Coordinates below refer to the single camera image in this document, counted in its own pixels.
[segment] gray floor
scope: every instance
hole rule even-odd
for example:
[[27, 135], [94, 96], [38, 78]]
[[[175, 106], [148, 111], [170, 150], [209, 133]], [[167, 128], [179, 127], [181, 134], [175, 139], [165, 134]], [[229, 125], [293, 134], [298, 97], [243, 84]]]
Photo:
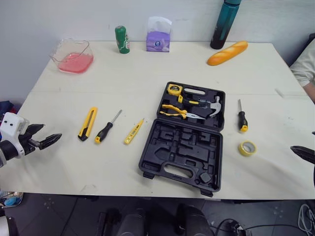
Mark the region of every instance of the gray floor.
[[[21, 205], [6, 209], [7, 216], [16, 220], [21, 236], [59, 236], [70, 215], [77, 197], [46, 194], [25, 194]], [[64, 236], [94, 236], [100, 212], [117, 208], [124, 217], [135, 207], [147, 209], [152, 205], [175, 215], [179, 203], [194, 205], [205, 214], [208, 223], [217, 226], [226, 218], [239, 221], [243, 227], [262, 224], [297, 225], [300, 205], [314, 201], [274, 201], [235, 204], [232, 201], [220, 202], [201, 199], [174, 198], [136, 198], [136, 197], [99, 197], [96, 201], [78, 198]], [[154, 235], [175, 236], [167, 217], [158, 220], [158, 231]], [[230, 236], [221, 231], [219, 236]], [[253, 236], [303, 236], [298, 229], [284, 226], [261, 227], [252, 229]]]

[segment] table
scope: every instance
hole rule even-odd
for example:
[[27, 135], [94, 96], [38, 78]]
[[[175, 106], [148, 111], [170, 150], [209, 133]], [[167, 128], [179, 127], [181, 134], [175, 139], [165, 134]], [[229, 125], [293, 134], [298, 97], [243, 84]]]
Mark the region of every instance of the table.
[[[163, 177], [142, 177], [138, 162], [169, 81], [226, 92], [221, 190], [217, 199], [314, 198], [314, 166], [290, 146], [314, 148], [315, 106], [305, 95], [272, 44], [250, 43], [248, 49], [219, 66], [206, 60], [209, 43], [172, 42], [170, 53], [145, 52], [144, 42], [131, 42], [131, 52], [118, 53], [115, 42], [91, 42], [94, 62], [84, 74], [59, 72], [52, 61], [29, 93], [19, 115], [46, 126], [34, 136], [53, 133], [53, 146], [14, 159], [0, 169], [2, 189], [54, 194], [206, 198], [199, 190]], [[237, 129], [237, 100], [242, 100], [249, 131]], [[98, 107], [91, 137], [77, 138], [90, 107]], [[101, 145], [94, 136], [122, 109]], [[129, 146], [130, 129], [145, 118]], [[243, 157], [244, 140], [257, 153]]]

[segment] teal water bottle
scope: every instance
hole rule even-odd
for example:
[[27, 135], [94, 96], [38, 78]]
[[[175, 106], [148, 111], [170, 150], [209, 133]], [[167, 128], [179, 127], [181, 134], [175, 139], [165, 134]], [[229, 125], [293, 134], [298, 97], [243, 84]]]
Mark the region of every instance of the teal water bottle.
[[236, 13], [242, 0], [224, 0], [210, 46], [221, 49], [230, 32]]

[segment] tool case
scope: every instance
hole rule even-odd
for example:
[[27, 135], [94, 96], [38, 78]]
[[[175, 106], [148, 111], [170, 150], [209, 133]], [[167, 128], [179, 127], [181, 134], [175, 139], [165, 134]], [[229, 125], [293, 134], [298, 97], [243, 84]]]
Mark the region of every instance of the tool case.
[[[214, 112], [210, 107], [179, 102], [178, 96], [169, 94], [170, 84], [182, 86], [181, 95], [186, 100], [203, 99], [215, 103], [215, 97], [219, 96], [220, 112], [210, 118], [209, 114]], [[157, 175], [187, 183], [209, 197], [218, 192], [221, 187], [223, 136], [220, 131], [224, 126], [224, 103], [223, 91], [168, 82], [139, 162], [143, 176], [153, 179]], [[163, 115], [160, 111], [177, 112], [162, 108], [162, 104], [206, 119]]]

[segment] black screwdriver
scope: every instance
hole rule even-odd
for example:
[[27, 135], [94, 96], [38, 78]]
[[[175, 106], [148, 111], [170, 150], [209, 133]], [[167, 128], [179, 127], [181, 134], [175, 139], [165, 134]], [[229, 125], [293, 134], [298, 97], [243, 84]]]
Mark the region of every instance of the black screwdriver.
[[246, 132], [248, 130], [248, 123], [245, 118], [245, 112], [242, 111], [242, 104], [241, 104], [240, 99], [238, 99], [238, 104], [240, 107], [240, 112], [238, 113], [238, 117], [239, 117], [238, 126], [241, 132]]
[[119, 116], [119, 114], [122, 112], [122, 110], [120, 110], [117, 115], [113, 118], [112, 122], [108, 122], [107, 125], [105, 126], [105, 128], [103, 128], [95, 137], [94, 141], [97, 144], [100, 144], [100, 142], [103, 141], [103, 139], [106, 138], [108, 131], [113, 127], [113, 123], [114, 121], [117, 119], [117, 117]]

